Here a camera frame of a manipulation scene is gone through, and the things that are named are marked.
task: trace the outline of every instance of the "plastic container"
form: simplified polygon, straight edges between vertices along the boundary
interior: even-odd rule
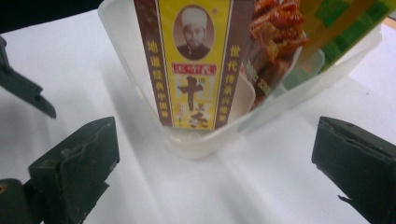
[[[126,73],[141,93],[142,102],[147,103],[153,119],[158,120],[134,2],[106,0],[99,6],[98,13]],[[229,123],[215,131],[163,127],[159,120],[158,126],[178,155],[190,159],[202,158],[346,76],[380,40],[378,26],[331,68],[318,75],[315,74],[318,69],[312,69],[309,71],[312,74],[308,74],[307,78],[295,78],[292,81],[292,88],[290,84],[288,86],[281,84],[263,104],[251,112],[248,112],[248,109],[252,102],[246,99],[253,100],[251,94],[254,94],[254,91],[245,79],[239,78],[235,91],[235,96],[239,97],[233,100]],[[317,63],[322,63],[319,58],[322,54],[317,55],[311,61],[312,67],[320,67]]]

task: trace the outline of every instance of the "red spicy food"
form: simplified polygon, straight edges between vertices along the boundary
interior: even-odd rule
[[[300,0],[256,0],[244,60],[256,92],[256,107],[285,76],[296,50],[306,42]]]

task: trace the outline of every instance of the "man portrait on package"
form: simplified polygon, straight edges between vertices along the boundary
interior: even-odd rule
[[[209,52],[204,42],[207,37],[207,15],[198,7],[186,7],[181,13],[185,45],[178,46],[181,55],[189,60],[200,60]]]

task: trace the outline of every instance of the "white table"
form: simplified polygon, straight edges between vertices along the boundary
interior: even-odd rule
[[[365,223],[311,154],[320,116],[396,144],[396,31],[382,34],[347,77],[199,161],[169,150],[97,11],[2,34],[11,66],[44,88],[58,118],[0,89],[0,179],[24,183],[28,165],[70,133],[114,116],[121,162],[87,224]]]

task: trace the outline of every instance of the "chef hat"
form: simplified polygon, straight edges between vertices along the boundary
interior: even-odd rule
[[[186,25],[197,23],[206,29],[206,22],[206,12],[198,7],[188,7],[184,9],[181,14],[181,23],[183,24],[183,28],[186,27]]]

